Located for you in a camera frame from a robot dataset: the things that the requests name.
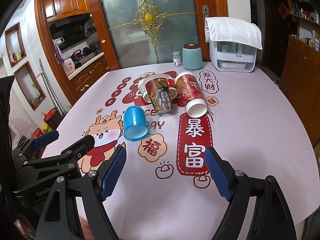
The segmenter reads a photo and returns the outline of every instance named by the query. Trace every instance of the glass door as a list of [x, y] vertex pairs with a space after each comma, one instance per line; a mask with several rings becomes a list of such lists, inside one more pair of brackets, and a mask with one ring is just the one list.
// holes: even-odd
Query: glass door
[[199, 43], [195, 0], [101, 0], [120, 68], [172, 62]]

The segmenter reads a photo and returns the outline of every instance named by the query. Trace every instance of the folded white towel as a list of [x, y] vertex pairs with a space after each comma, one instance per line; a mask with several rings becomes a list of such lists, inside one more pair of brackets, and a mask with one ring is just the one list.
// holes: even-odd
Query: folded white towel
[[253, 23], [229, 17], [205, 18], [205, 41], [231, 41], [262, 49], [261, 31]]

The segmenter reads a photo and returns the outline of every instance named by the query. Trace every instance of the printed tablecloth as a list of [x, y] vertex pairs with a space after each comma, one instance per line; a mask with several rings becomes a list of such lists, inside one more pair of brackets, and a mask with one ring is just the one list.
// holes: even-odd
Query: printed tablecloth
[[[320, 200], [319, 174], [308, 135], [288, 100], [259, 69], [251, 73], [219, 72], [211, 63], [194, 71], [208, 104], [201, 118], [190, 118], [181, 98], [170, 114], [157, 116], [144, 102], [137, 84], [153, 73], [175, 77], [185, 71], [172, 63], [112, 71], [100, 78], [73, 106], [43, 157], [58, 155], [86, 134], [95, 147], [78, 164], [95, 170], [117, 145], [127, 161], [111, 197], [104, 202], [123, 240], [209, 240], [228, 206], [204, 163], [213, 145], [222, 159], [248, 176], [277, 178], [295, 224], [308, 217]], [[150, 136], [130, 142], [123, 136], [123, 114], [144, 110]], [[245, 239], [254, 199], [238, 239]], [[81, 198], [80, 216], [85, 217]]]

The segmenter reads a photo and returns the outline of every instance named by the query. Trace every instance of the wooden cabinet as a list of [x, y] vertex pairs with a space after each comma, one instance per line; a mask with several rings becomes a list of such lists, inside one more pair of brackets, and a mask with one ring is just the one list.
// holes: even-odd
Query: wooden cabinet
[[106, 59], [101, 56], [71, 79], [71, 84], [78, 97], [80, 98], [107, 71], [109, 67]]
[[88, 0], [44, 0], [48, 22], [90, 12]]
[[279, 88], [287, 96], [290, 95], [293, 86], [293, 81], [298, 71], [302, 43], [302, 41], [292, 36], [289, 36], [287, 56], [285, 58], [284, 68], [279, 83]]
[[60, 19], [76, 14], [74, 0], [57, 0]]
[[44, 0], [44, 9], [48, 22], [60, 19], [57, 0]]
[[97, 80], [101, 78], [109, 70], [104, 56], [100, 57], [99, 59], [91, 63], [90, 68], [93, 71], [93, 74]]
[[320, 142], [319, 53], [295, 38], [289, 38], [288, 52], [279, 88], [303, 123], [313, 146]]
[[88, 0], [74, 0], [76, 7], [76, 14], [89, 13], [90, 7]]

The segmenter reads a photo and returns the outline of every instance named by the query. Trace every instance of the screw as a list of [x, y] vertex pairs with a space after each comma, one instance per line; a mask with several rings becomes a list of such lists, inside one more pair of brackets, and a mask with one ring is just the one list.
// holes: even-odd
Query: screw
[[63, 181], [64, 181], [64, 177], [63, 176], [57, 177], [57, 182], [58, 183], [63, 182]]
[[69, 168], [69, 169], [73, 168], [74, 166], [75, 166], [74, 163], [69, 163], [69, 164], [68, 164], [68, 168]]
[[97, 172], [96, 171], [89, 171], [88, 172], [88, 176], [89, 177], [94, 177], [94, 176], [96, 176], [97, 175]]
[[240, 170], [237, 170], [235, 173], [238, 177], [242, 177], [244, 175], [244, 172]]
[[269, 175], [268, 176], [268, 180], [271, 181], [271, 182], [275, 182], [276, 178], [274, 176]]

